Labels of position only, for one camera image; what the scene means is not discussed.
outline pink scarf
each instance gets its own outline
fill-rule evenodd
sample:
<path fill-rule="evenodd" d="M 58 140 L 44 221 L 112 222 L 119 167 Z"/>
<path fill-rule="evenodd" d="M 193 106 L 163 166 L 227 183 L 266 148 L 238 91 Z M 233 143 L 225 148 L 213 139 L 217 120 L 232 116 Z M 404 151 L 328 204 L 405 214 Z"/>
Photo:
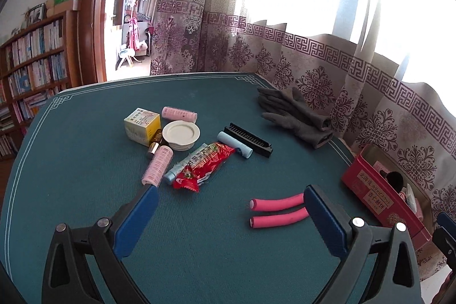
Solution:
<path fill-rule="evenodd" d="M 140 49 L 140 35 L 138 31 L 138 20 L 134 17 L 130 19 L 129 27 L 129 47 L 138 51 Z"/>

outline snack package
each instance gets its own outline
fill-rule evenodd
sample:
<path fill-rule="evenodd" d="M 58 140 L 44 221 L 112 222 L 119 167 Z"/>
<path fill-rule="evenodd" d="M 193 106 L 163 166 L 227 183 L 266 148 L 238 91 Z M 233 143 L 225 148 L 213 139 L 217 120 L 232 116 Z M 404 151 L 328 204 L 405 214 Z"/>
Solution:
<path fill-rule="evenodd" d="M 235 151 L 225 144 L 211 143 L 193 156 L 182 172 L 177 174 L 173 187 L 199 192 L 199 186 Z"/>

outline metal screw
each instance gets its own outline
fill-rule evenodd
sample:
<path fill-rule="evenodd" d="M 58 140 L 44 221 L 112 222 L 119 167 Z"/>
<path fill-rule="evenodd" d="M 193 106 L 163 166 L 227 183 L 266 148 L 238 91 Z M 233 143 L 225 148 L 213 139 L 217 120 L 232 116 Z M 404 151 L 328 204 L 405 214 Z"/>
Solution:
<path fill-rule="evenodd" d="M 109 219 L 108 218 L 101 218 L 98 220 L 97 225 L 98 227 L 106 227 L 109 224 Z"/>
<path fill-rule="evenodd" d="M 65 223 L 60 223 L 60 224 L 57 224 L 56 231 L 63 232 L 66 228 L 67 228 L 67 225 Z"/>
<path fill-rule="evenodd" d="M 364 226 L 364 220 L 361 218 L 353 218 L 352 223 L 356 227 L 362 227 Z"/>
<path fill-rule="evenodd" d="M 405 232 L 407 230 L 407 227 L 402 222 L 396 223 L 396 228 L 401 232 Z"/>

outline green tablecloth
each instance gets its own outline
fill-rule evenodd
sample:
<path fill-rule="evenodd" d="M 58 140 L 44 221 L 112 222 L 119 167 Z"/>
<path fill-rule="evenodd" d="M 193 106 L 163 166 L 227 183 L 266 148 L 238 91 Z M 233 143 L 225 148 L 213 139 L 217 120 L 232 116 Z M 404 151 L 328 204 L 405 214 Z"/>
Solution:
<path fill-rule="evenodd" d="M 159 304 L 311 303 L 338 259 L 310 218 L 250 229 L 248 201 L 288 197 L 316 183 L 349 215 L 373 220 L 340 181 L 350 152 L 337 139 L 314 150 L 264 120 L 258 86 L 270 85 L 247 73 L 145 77 L 68 90 L 42 108 L 14 163 L 0 220 L 0 259 L 28 303 L 40 303 L 55 226 L 91 226 L 138 192 L 146 147 L 127 139 L 123 119 L 137 107 L 160 113 L 163 106 L 198 113 L 196 146 L 216 141 L 234 122 L 271 142 L 274 152 L 232 155 L 199 194 L 160 186 L 158 209 L 123 260 L 144 294 Z M 173 163 L 187 154 L 175 152 Z M 89 262 L 111 303 L 93 257 Z M 366 267 L 372 264 L 370 258 Z M 364 285 L 368 278 L 364 272 Z"/>

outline blue gripper pad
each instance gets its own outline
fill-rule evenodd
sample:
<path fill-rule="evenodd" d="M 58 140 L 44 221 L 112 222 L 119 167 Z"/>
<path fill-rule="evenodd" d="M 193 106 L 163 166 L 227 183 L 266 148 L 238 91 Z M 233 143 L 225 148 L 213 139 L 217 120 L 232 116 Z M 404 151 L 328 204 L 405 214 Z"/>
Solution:
<path fill-rule="evenodd" d="M 448 234 L 456 240 L 456 223 L 448 216 L 448 214 L 441 212 L 437 216 L 437 223 L 439 226 L 445 228 Z"/>
<path fill-rule="evenodd" d="M 330 254 L 345 258 L 352 240 L 352 228 L 344 215 L 329 201 L 316 185 L 304 190 L 306 208 Z"/>
<path fill-rule="evenodd" d="M 153 185 L 145 185 L 135 198 L 122 206 L 112 218 L 113 225 L 110 228 L 112 246 L 119 260 L 132 253 L 157 206 L 157 188 Z"/>

